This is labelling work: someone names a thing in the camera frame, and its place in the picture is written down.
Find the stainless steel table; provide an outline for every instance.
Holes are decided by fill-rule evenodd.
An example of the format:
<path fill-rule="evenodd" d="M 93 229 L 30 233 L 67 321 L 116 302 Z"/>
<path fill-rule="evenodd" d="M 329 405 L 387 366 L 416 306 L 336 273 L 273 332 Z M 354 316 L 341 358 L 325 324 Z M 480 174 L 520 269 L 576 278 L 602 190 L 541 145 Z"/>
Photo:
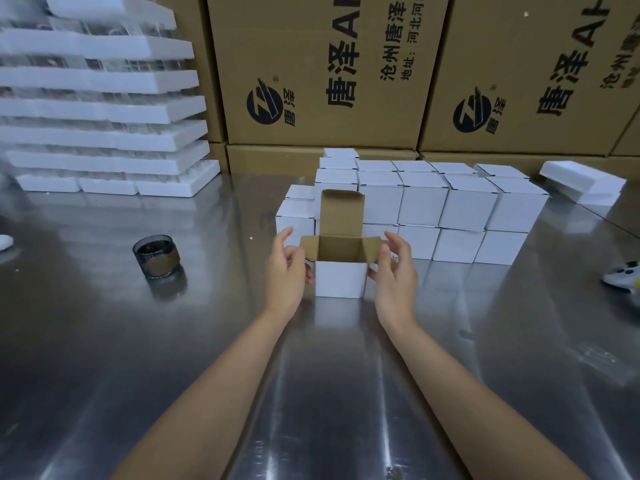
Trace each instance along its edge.
<path fill-rule="evenodd" d="M 260 310 L 292 183 L 305 181 L 220 177 L 194 199 L 0 193 L 17 243 L 0 255 L 0 478 L 108 477 Z M 160 232 L 185 275 L 151 287 L 131 247 Z M 511 267 L 416 261 L 417 318 L 592 478 L 640 479 L 640 315 L 598 282 L 637 258 L 638 238 L 553 196 Z M 373 288 L 308 294 L 229 478 L 468 478 Z"/>

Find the hand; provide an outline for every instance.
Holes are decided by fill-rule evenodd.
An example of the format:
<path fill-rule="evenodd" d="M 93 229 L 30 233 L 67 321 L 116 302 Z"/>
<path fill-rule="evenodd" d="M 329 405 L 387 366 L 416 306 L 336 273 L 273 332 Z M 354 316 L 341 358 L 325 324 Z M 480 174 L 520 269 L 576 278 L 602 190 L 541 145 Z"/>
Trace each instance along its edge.
<path fill-rule="evenodd" d="M 314 275 L 305 263 L 305 250 L 295 246 L 284 247 L 284 241 L 293 232 L 284 229 L 273 240 L 271 256 L 266 266 L 266 314 L 275 315 L 285 322 L 291 320 L 302 301 L 305 282 L 313 283 Z"/>
<path fill-rule="evenodd" d="M 398 234 L 385 232 L 388 244 L 380 247 L 378 272 L 369 270 L 376 282 L 376 311 L 385 330 L 397 332 L 415 322 L 413 306 L 418 288 L 418 273 L 411 258 L 411 246 Z M 395 252 L 399 261 L 391 256 Z"/>

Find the left hand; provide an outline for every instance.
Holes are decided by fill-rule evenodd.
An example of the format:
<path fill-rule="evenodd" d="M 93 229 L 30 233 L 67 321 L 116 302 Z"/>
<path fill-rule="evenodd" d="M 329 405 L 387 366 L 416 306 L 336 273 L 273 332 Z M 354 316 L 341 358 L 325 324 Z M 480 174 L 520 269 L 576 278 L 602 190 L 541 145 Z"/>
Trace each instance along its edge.
<path fill-rule="evenodd" d="M 264 311 L 275 314 L 287 322 L 296 313 L 305 282 L 313 284 L 314 275 L 305 263 L 305 250 L 295 246 L 284 247 L 284 241 L 293 232 L 284 229 L 273 240 L 271 256 L 266 266 L 266 297 Z"/>

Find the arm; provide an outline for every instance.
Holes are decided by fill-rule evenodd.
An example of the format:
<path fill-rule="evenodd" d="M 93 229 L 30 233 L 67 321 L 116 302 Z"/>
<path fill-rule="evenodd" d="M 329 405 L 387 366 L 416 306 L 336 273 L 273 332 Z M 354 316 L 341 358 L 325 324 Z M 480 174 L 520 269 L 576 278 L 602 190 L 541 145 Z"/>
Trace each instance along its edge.
<path fill-rule="evenodd" d="M 507 403 L 476 380 L 415 322 L 418 277 L 411 247 L 385 233 L 376 310 L 389 338 L 476 480 L 583 480 L 588 477 Z M 396 263 L 390 249 L 399 256 Z"/>
<path fill-rule="evenodd" d="M 274 346 L 305 288 L 305 252 L 279 233 L 266 267 L 266 306 L 127 455 L 111 480 L 219 479 L 236 448 Z"/>

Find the circular logo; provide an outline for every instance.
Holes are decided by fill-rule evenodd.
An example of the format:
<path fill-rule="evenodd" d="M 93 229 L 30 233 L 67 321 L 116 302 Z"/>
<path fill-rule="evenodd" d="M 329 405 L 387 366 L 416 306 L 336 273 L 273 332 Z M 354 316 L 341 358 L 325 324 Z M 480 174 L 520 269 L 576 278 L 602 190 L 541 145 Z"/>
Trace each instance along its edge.
<path fill-rule="evenodd" d="M 261 125 L 272 125 L 282 116 L 282 98 L 274 88 L 258 79 L 258 86 L 246 97 L 246 108 Z"/>
<path fill-rule="evenodd" d="M 453 112 L 453 126 L 462 133 L 471 133 L 482 128 L 491 116 L 491 101 L 476 92 L 468 99 L 462 99 Z"/>

